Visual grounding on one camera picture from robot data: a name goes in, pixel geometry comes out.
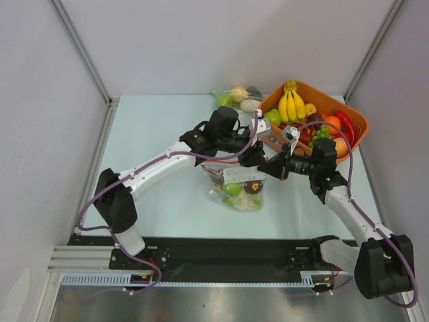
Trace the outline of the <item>dark purple fake fruit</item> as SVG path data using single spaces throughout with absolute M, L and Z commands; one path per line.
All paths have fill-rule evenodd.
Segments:
M 256 195 L 260 193 L 263 189 L 262 180 L 252 180 L 244 182 L 244 190 L 246 193 L 251 195 Z

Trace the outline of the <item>red zip clear bag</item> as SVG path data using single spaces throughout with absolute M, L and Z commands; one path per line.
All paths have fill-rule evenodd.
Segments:
M 200 166 L 207 175 L 208 200 L 237 211 L 258 211 L 264 204 L 266 175 L 237 161 L 208 160 Z

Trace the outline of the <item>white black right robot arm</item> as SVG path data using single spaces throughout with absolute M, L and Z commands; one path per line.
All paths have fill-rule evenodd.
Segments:
M 258 169 L 280 180 L 285 180 L 289 173 L 308 176 L 311 191 L 354 237 L 355 247 L 334 236 L 316 239 L 318 247 L 309 252 L 313 267 L 325 269 L 333 264 L 352 275 L 366 299 L 408 291 L 418 297 L 411 240 L 406 235 L 395 235 L 358 206 L 349 182 L 336 169 L 332 140 L 317 139 L 310 156 L 295 155 L 291 146 L 285 144 Z

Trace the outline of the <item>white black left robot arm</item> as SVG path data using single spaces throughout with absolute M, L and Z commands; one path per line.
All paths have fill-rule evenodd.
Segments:
M 230 107 L 215 110 L 209 120 L 201 121 L 179 140 L 150 161 L 121 172 L 108 168 L 101 172 L 93 205 L 107 224 L 124 260 L 132 268 L 147 262 L 145 242 L 136 227 L 136 202 L 153 186 L 168 177 L 194 168 L 207 160 L 237 158 L 248 166 L 265 160 L 262 137 L 270 133 L 270 122 L 261 110 L 253 112 L 249 125 L 242 126 L 239 114 Z

